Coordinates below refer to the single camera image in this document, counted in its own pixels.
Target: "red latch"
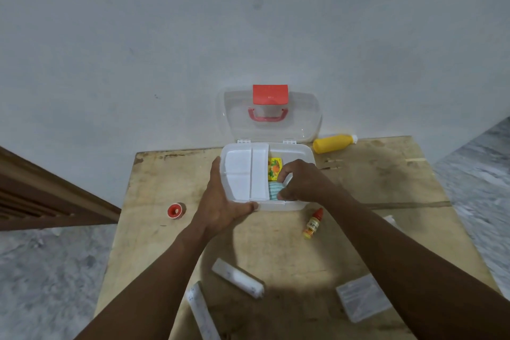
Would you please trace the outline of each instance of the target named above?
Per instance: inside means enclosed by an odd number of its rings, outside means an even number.
[[[253,85],[254,105],[287,105],[288,85]]]

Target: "gray wall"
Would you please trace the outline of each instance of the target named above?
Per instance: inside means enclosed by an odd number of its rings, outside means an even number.
[[[0,0],[0,145],[121,205],[134,153],[220,146],[225,86],[435,161],[510,114],[508,0]]]

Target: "person's right arm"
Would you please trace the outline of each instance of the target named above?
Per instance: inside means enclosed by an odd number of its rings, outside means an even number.
[[[510,302],[499,293],[394,228],[315,165],[288,163],[278,181],[291,172],[278,198],[328,210],[417,338],[510,339]]]

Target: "bottle label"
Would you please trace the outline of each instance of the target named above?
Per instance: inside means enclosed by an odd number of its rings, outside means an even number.
[[[310,221],[307,224],[307,227],[313,231],[316,232],[317,228],[319,227],[320,222],[316,218],[311,218]]]

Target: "small bottle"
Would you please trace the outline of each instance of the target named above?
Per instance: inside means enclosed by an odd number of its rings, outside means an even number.
[[[314,151],[315,153],[339,151],[357,142],[358,137],[355,134],[352,136],[348,134],[337,134],[336,136],[317,138],[314,140]]]
[[[319,228],[320,221],[322,221],[322,212],[322,208],[319,208],[317,211],[315,211],[308,221],[307,227],[303,230],[303,236],[307,240],[309,240]]]

